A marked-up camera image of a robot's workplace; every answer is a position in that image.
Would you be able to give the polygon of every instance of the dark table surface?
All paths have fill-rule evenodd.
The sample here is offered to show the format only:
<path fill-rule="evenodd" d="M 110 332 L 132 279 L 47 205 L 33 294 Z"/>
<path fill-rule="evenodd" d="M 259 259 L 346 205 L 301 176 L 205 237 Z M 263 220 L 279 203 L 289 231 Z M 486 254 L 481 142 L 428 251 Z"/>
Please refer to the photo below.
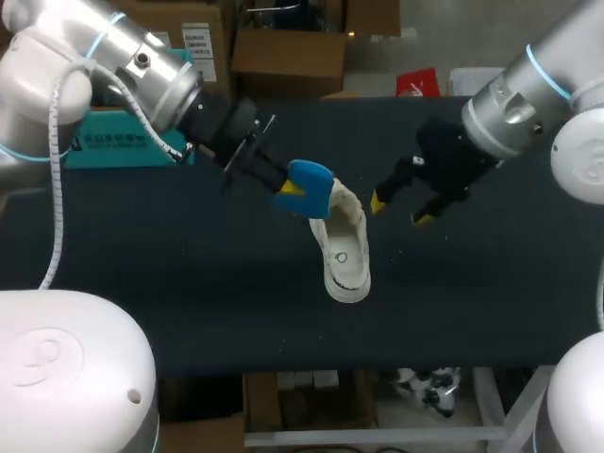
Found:
<path fill-rule="evenodd" d="M 315 159 L 368 205 L 429 115 L 461 99 L 287 103 L 274 145 Z M 559 189 L 547 144 L 480 181 L 423 229 L 413 187 L 368 218 L 372 289 L 332 300 L 308 222 L 253 182 L 220 196 L 217 168 L 71 172 L 54 288 L 97 294 L 143 327 L 162 375 L 281 369 L 553 363 L 596 330 L 604 208 Z M 0 289 L 37 287 L 52 246 L 48 194 L 0 219 Z"/>

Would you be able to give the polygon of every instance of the red sign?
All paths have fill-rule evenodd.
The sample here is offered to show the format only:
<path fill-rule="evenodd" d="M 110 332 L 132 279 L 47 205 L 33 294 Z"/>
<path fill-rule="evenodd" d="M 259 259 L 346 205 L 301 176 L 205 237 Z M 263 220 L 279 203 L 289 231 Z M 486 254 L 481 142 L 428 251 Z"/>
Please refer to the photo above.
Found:
<path fill-rule="evenodd" d="M 396 78 L 396 97 L 425 96 L 441 97 L 434 68 L 422 69 Z"/>

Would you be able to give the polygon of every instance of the teal box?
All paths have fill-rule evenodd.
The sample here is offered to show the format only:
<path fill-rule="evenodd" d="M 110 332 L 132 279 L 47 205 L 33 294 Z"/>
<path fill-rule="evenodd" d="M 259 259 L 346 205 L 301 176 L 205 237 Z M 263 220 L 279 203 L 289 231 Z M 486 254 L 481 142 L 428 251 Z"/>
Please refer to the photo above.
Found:
<path fill-rule="evenodd" d="M 186 50 L 172 50 L 192 62 Z M 176 151 L 187 143 L 177 130 L 161 138 Z M 193 164 L 193 153 L 186 162 Z M 91 110 L 77 131 L 65 160 L 68 169 L 166 167 L 177 164 L 153 142 L 138 118 L 124 110 Z"/>

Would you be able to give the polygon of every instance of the metal table frame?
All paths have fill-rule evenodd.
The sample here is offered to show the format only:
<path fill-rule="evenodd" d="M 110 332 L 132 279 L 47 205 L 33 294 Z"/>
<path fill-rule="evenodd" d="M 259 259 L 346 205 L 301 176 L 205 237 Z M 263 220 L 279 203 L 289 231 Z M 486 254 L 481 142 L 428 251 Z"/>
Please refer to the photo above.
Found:
<path fill-rule="evenodd" d="M 389 428 L 247 433 L 245 446 L 379 445 L 486 441 L 487 453 L 519 453 L 529 440 L 553 366 L 541 366 L 512 409 L 503 411 L 491 368 L 473 370 L 482 426 L 455 428 Z"/>

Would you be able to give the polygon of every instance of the shoe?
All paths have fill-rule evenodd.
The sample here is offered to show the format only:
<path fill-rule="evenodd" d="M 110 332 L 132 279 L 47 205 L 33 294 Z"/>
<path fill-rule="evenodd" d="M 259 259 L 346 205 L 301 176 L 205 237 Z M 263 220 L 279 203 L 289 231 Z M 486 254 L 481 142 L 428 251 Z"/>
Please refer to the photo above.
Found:
<path fill-rule="evenodd" d="M 310 219 L 323 251 L 325 286 L 331 297 L 352 304 L 369 294 L 367 220 L 356 195 L 335 179 L 326 220 Z"/>

